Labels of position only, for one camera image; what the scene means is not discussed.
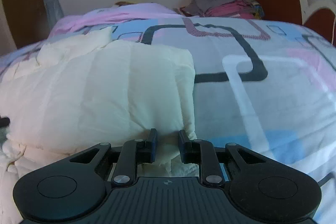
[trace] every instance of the patterned bedsheet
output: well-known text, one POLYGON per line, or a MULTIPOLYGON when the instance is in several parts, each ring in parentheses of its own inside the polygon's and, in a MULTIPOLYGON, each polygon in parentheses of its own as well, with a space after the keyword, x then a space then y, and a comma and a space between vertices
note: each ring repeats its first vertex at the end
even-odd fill
POLYGON ((112 38, 188 49, 198 138, 309 174, 323 184, 315 220, 335 223, 336 49, 324 38, 283 22, 196 17, 133 20, 113 25, 112 38))

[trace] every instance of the ribbed black surface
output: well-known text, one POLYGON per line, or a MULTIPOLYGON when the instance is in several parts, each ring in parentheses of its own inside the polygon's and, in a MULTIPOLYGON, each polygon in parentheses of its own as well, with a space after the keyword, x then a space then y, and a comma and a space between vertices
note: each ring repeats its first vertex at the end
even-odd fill
POLYGON ((197 178, 139 178, 131 187, 113 190, 100 208, 73 223, 261 224, 237 211, 222 190, 203 187, 197 178))

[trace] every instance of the scalloped headboard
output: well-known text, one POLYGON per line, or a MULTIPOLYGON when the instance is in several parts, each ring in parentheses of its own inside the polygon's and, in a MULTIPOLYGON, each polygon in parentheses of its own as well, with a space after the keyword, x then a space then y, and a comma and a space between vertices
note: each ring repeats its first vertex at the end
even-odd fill
POLYGON ((333 2, 326 0, 308 5, 307 0, 257 1, 265 11, 265 20, 304 25, 331 42, 335 21, 334 12, 336 11, 336 5, 333 2))

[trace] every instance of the white duvet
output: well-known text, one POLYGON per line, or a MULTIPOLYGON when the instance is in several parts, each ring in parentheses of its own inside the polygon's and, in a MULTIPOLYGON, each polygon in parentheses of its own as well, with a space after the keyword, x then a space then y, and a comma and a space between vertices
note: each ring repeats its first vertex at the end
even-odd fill
MULTIPOLYGON (((110 37, 108 28, 97 32, 110 37)), ((100 142, 146 138, 150 128, 159 132, 156 164, 168 175, 187 172, 176 158, 176 132, 195 138, 190 52, 89 34, 90 43, 75 37, 43 46, 0 84, 0 114, 11 119, 0 153, 2 223, 21 220, 12 189, 26 173, 100 142)))

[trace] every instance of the wooden cabinet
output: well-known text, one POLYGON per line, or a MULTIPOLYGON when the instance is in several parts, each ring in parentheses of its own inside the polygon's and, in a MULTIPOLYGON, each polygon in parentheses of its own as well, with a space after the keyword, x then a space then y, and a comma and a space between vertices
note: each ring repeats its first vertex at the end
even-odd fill
POLYGON ((48 37, 43 0, 2 0, 7 23, 17 48, 48 37))

